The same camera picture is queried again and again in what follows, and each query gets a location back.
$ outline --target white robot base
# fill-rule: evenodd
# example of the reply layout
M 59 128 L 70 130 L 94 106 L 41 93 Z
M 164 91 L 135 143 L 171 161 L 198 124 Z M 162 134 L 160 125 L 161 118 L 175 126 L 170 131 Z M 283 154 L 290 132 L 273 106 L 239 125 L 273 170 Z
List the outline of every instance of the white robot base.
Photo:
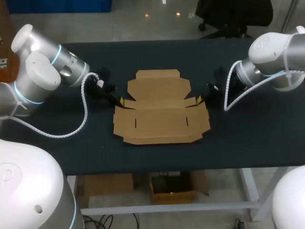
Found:
M 66 177 L 46 151 L 0 140 L 0 228 L 84 229 Z

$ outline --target table frame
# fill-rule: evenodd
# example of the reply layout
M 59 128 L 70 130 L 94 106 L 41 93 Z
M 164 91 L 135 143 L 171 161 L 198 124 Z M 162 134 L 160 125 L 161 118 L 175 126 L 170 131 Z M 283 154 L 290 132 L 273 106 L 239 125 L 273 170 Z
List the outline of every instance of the table frame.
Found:
M 173 204 L 173 205 L 148 205 L 112 208 L 85 208 L 81 209 L 83 215 L 104 215 L 104 214 L 126 214 L 145 212 L 176 212 L 176 211 L 206 211 L 224 209 L 250 209 L 252 221 L 261 221 L 271 209 L 273 190 L 282 178 L 290 170 L 289 167 L 279 167 L 272 176 L 269 184 L 259 196 L 255 185 L 251 168 L 240 168 L 243 186 L 247 195 L 246 202 L 225 202 L 225 203 L 194 203 L 194 204 Z M 68 183 L 75 194 L 77 176 L 68 176 Z

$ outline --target gray floor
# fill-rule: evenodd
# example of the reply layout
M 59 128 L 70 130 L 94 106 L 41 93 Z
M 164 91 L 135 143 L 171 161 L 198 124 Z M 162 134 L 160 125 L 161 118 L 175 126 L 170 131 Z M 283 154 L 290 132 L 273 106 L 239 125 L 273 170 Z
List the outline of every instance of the gray floor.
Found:
M 59 43 L 197 39 L 215 31 L 212 27 L 198 31 L 202 20 L 194 16 L 197 1 L 113 0 L 110 13 L 12 14 L 11 18 L 16 29 L 31 23 Z M 250 35 L 280 31 L 290 1 L 272 2 L 273 22 L 268 27 L 249 27 Z M 305 0 L 300 0 L 288 30 L 305 25 L 304 9 Z
M 272 3 L 273 22 L 266 28 L 250 27 L 250 35 L 257 37 L 268 31 L 280 31 L 290 1 L 272 0 Z M 202 20 L 193 14 L 196 4 L 197 0 L 166 0 L 166 4 L 162 4 L 162 0 L 113 0 L 111 13 L 13 14 L 11 18 L 16 29 L 31 23 L 58 43 L 198 39 L 213 32 L 214 29 L 208 27 L 205 32 L 198 31 L 197 26 Z M 304 9 L 305 0 L 301 0 L 288 29 L 297 25 L 305 26 Z M 261 192 L 275 169 L 259 168 L 253 171 Z M 210 197 L 201 196 L 200 201 L 243 200 L 244 194 L 236 170 L 208 170 L 207 178 L 210 184 Z M 91 208 L 150 204 L 146 187 L 139 187 L 131 195 L 78 199 L 82 205 L 89 205 Z M 138 217 L 141 229 L 232 229 L 235 218 L 245 220 L 248 229 L 274 229 L 270 214 L 263 221 L 254 223 L 250 221 L 246 210 L 146 213 L 139 214 Z M 130 214 L 115 215 L 112 228 L 134 229 L 136 224 Z

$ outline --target chair wheel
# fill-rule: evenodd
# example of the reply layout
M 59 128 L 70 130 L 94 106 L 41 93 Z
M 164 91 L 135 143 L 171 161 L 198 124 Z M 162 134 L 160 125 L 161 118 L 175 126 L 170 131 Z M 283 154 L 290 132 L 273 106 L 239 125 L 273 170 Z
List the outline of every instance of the chair wheel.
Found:
M 205 29 L 206 29 L 205 24 L 204 24 L 204 23 L 199 24 L 199 25 L 198 25 L 198 29 L 199 29 L 201 32 L 205 31 Z

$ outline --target dark table cover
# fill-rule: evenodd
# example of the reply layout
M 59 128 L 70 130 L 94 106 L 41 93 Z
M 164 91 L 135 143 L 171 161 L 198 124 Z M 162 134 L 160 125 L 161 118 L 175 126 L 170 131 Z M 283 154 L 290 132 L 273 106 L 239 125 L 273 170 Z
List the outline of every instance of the dark table cover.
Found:
M 139 69 L 178 69 L 198 96 L 214 82 L 214 70 L 226 70 L 247 57 L 252 40 L 188 40 L 74 43 L 64 45 L 91 66 L 111 71 L 111 81 L 124 98 L 127 82 Z M 211 130 L 191 144 L 133 146 L 113 135 L 114 107 L 87 98 L 89 118 L 76 135 L 65 139 L 41 136 L 13 121 L 5 121 L 4 140 L 49 152 L 66 175 L 173 171 L 213 168 L 277 167 L 305 164 L 305 88 L 277 92 L 270 85 L 254 90 L 229 112 L 209 107 Z M 61 85 L 25 120 L 51 134 L 66 134 L 83 120 L 79 88 Z

